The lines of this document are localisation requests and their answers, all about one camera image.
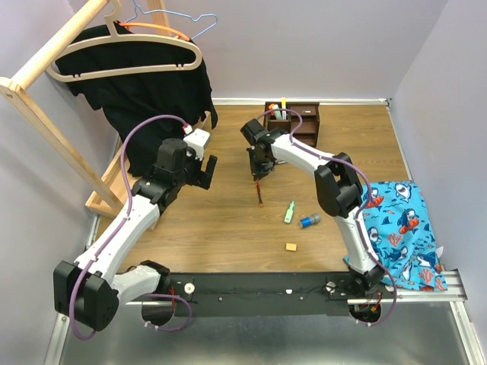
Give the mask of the red clear pen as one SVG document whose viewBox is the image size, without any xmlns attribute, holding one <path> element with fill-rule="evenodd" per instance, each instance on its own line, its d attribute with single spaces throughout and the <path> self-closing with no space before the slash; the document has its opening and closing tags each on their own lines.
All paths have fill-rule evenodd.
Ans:
<svg viewBox="0 0 487 365">
<path fill-rule="evenodd" d="M 259 207 L 263 208 L 264 204 L 263 204 L 263 197 L 262 197 L 262 191 L 261 191 L 259 180 L 256 180 L 256 192 L 257 192 Z"/>
</svg>

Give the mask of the mint green highlighter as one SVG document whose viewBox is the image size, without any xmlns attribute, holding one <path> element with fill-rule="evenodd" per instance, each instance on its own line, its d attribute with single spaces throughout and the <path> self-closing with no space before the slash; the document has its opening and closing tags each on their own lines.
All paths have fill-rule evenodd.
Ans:
<svg viewBox="0 0 487 365">
<path fill-rule="evenodd" d="M 280 110 L 277 104 L 274 104 L 272 107 L 273 115 L 277 120 L 283 120 L 284 117 L 282 115 L 282 111 Z"/>
</svg>

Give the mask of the orange black highlighter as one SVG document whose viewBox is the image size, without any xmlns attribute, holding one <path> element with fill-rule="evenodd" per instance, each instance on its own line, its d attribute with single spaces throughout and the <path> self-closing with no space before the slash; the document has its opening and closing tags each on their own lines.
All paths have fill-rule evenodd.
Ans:
<svg viewBox="0 0 487 365">
<path fill-rule="evenodd" d="M 277 108 L 277 105 L 276 105 L 276 104 L 274 104 L 274 103 L 271 103 L 271 104 L 269 104 L 269 105 L 268 105 L 268 110 L 271 110 L 271 112 L 272 112 L 272 113 L 273 113 L 273 110 L 274 110 L 275 108 Z"/>
</svg>

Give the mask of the dark wooden desk organizer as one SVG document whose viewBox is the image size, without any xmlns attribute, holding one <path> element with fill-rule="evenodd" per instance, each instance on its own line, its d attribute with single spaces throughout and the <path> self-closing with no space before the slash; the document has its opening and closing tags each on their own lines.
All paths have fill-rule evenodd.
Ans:
<svg viewBox="0 0 487 365">
<path fill-rule="evenodd" d="M 263 125 L 269 131 L 273 129 L 282 129 L 287 133 L 296 128 L 299 124 L 300 116 L 303 120 L 301 126 L 294 133 L 294 138 L 300 142 L 307 144 L 310 147 L 315 148 L 318 142 L 319 129 L 320 129 L 320 113 L 319 103 L 311 102 L 287 102 L 286 108 L 293 110 L 293 113 L 287 112 L 287 120 L 277 120 L 271 110 L 268 110 L 268 105 L 273 102 L 265 103 L 265 111 L 269 111 L 263 117 Z"/>
</svg>

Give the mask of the yellow capped white marker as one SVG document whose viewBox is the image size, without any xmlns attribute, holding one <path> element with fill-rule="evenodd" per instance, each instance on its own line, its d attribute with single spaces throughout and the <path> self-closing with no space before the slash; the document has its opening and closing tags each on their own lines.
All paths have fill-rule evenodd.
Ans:
<svg viewBox="0 0 487 365">
<path fill-rule="evenodd" d="M 287 111 L 286 111 L 286 98 L 281 98 L 281 107 L 282 107 L 282 119 L 287 120 Z"/>
</svg>

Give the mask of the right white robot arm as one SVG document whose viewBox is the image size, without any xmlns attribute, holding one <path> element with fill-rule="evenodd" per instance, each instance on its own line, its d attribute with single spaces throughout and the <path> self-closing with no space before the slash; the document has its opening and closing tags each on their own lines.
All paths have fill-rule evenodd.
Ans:
<svg viewBox="0 0 487 365">
<path fill-rule="evenodd" d="M 247 122 L 240 133 L 250 145 L 247 152 L 254 179 L 268 176 L 277 160 L 314 178 L 319 206 L 335 219 L 347 249 L 350 291 L 360 298 L 369 297 L 383 279 L 385 269 L 367 235 L 363 188 L 349 156 L 318 151 L 282 129 L 268 131 L 257 119 Z"/>
</svg>

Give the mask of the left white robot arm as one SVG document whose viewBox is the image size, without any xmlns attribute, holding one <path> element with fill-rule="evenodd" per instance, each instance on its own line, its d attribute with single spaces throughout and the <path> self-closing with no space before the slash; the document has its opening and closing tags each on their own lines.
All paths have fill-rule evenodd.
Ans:
<svg viewBox="0 0 487 365">
<path fill-rule="evenodd" d="M 169 138 L 158 149 L 155 164 L 129 193 L 123 209 L 99 239 L 73 262 L 60 262 L 53 272 L 54 308 L 72 322 L 99 332 L 120 306 L 148 295 L 163 299 L 169 271 L 152 261 L 124 274 L 118 269 L 141 235 L 152 228 L 183 186 L 209 189 L 217 157 L 204 158 L 210 135 L 197 129 L 184 139 Z"/>
</svg>

